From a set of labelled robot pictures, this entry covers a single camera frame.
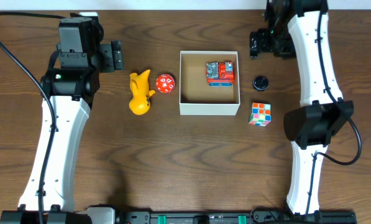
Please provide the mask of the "red toy fire truck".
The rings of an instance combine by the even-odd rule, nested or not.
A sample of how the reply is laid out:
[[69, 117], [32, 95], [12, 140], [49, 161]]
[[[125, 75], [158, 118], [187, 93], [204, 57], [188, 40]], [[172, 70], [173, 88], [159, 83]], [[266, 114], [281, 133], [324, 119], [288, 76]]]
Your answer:
[[231, 61], [206, 64], [206, 79], [209, 86], [233, 86], [234, 78], [234, 64]]

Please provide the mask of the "multicoloured puzzle cube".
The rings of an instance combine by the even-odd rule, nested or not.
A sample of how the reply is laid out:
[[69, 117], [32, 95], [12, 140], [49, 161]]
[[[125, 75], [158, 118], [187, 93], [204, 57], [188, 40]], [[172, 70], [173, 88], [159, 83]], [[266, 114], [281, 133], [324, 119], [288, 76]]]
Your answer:
[[249, 124], [266, 126], [272, 121], [271, 105], [266, 103], [252, 103]]

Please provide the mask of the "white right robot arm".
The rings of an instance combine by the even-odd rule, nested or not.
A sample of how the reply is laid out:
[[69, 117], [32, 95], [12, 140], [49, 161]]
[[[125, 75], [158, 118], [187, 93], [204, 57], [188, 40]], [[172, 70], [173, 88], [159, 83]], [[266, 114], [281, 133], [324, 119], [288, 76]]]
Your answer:
[[266, 29], [250, 34], [250, 57], [263, 52], [296, 58], [300, 107], [285, 114], [283, 127], [293, 150], [286, 203], [294, 216], [319, 211], [319, 181], [331, 139], [354, 112], [344, 100], [334, 73], [328, 38], [326, 1], [267, 1]]

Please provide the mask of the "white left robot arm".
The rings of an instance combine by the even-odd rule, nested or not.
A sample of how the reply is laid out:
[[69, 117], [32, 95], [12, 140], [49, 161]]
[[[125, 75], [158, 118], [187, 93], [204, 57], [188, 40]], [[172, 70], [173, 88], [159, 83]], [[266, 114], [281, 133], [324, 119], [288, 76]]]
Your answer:
[[32, 172], [17, 209], [0, 223], [117, 223], [109, 205], [75, 211], [73, 181], [83, 129], [100, 73], [123, 68], [121, 43], [104, 44], [97, 12], [59, 17], [60, 42], [51, 54], [42, 91], [42, 128]]

